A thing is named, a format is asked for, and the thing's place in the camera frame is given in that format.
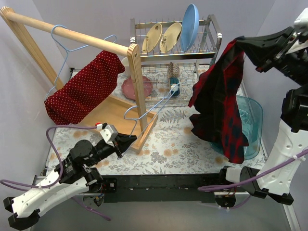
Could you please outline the red polka dot skirt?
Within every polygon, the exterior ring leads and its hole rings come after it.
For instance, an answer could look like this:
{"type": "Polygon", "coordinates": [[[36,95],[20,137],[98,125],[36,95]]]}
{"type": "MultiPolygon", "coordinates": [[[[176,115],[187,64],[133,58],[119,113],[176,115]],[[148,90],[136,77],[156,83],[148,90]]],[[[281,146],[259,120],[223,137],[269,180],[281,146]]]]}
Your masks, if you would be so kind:
{"type": "Polygon", "coordinates": [[[119,57],[102,51],[61,89],[47,99],[45,108],[56,125],[80,123],[117,87],[125,71],[119,57]]]}

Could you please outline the red plaid garment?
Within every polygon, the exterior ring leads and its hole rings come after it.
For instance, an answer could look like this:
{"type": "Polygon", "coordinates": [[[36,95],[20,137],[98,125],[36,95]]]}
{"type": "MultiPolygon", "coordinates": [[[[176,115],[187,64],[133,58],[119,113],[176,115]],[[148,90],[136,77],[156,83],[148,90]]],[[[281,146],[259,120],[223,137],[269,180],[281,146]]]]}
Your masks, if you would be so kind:
{"type": "Polygon", "coordinates": [[[192,133],[219,144],[223,154],[235,164],[243,163],[244,147],[249,145],[236,101],[244,70],[244,51],[237,44],[239,40],[232,40],[218,61],[200,75],[189,101],[189,106],[198,111],[190,116],[192,133]]]}

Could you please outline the light blue wire hanger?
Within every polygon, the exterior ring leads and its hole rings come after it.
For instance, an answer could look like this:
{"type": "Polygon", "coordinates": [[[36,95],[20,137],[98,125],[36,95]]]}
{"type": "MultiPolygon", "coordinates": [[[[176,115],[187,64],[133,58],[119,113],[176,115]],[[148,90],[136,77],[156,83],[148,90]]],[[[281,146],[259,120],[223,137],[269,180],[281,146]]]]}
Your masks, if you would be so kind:
{"type": "Polygon", "coordinates": [[[70,48],[66,47],[63,43],[61,43],[56,38],[55,30],[57,28],[67,29],[67,27],[64,26],[64,25],[61,25],[61,24],[56,24],[55,26],[52,27],[51,32],[50,32],[50,36],[51,36],[52,40],[56,43],[58,48],[61,48],[61,50],[63,51],[63,54],[65,54],[65,56],[63,57],[64,60],[61,64],[61,67],[59,68],[58,72],[56,73],[56,78],[52,82],[52,87],[47,91],[47,93],[45,95],[44,102],[46,102],[48,98],[50,98],[52,95],[54,95],[56,93],[56,91],[57,91],[56,82],[58,80],[61,80],[61,77],[64,76],[63,72],[64,72],[64,69],[66,67],[68,67],[67,61],[69,59],[70,54],[76,53],[77,51],[80,51],[80,50],[87,49],[89,47],[88,44],[83,44],[82,46],[76,47],[74,49],[70,49],[70,48]]]}

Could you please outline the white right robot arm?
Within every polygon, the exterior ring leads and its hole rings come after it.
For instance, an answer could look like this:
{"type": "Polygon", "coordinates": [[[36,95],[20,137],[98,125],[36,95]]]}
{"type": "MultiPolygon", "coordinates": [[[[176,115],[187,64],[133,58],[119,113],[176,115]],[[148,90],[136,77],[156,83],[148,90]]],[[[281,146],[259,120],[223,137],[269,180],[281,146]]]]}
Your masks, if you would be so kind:
{"type": "Polygon", "coordinates": [[[289,90],[283,100],[278,136],[263,168],[225,166],[218,187],[229,191],[241,186],[251,196],[269,196],[291,205],[290,184],[308,148],[308,28],[290,26],[275,34],[244,38],[240,47],[258,72],[276,68],[300,87],[289,90]]]}

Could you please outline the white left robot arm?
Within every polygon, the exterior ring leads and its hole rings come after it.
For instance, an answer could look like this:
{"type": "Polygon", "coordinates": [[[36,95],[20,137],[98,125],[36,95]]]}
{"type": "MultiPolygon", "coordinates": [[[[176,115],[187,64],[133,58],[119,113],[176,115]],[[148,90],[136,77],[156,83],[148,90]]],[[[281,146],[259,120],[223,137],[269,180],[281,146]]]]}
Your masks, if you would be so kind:
{"type": "Polygon", "coordinates": [[[18,197],[4,199],[4,207],[12,215],[10,227],[23,231],[35,225],[49,210],[80,193],[98,192],[103,178],[95,165],[115,153],[123,153],[137,139],[135,135],[119,133],[111,144],[100,140],[96,145],[80,140],[68,156],[49,175],[18,197]]]}

